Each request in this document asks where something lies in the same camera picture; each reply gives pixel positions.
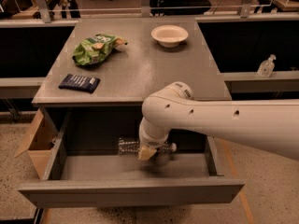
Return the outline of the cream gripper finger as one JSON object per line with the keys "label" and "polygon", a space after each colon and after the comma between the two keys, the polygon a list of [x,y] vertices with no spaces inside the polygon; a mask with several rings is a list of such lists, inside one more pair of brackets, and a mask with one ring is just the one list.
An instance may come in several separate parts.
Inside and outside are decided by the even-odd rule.
{"label": "cream gripper finger", "polygon": [[156,153],[155,148],[142,146],[138,151],[138,159],[140,161],[148,161]]}

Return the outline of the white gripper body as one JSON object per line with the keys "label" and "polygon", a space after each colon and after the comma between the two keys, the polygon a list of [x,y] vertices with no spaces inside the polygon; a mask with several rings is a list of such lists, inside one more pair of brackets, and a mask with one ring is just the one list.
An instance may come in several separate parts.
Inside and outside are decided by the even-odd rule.
{"label": "white gripper body", "polygon": [[140,145],[150,148],[161,147],[164,144],[166,138],[166,135],[163,135],[162,137],[151,137],[146,133],[139,133]]}

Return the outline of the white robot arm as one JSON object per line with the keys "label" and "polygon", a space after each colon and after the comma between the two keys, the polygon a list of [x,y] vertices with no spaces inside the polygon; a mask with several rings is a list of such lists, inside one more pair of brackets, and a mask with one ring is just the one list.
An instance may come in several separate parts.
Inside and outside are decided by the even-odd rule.
{"label": "white robot arm", "polygon": [[188,130],[299,160],[299,100],[195,101],[192,89],[174,82],[142,105],[141,151],[147,160],[171,130]]}

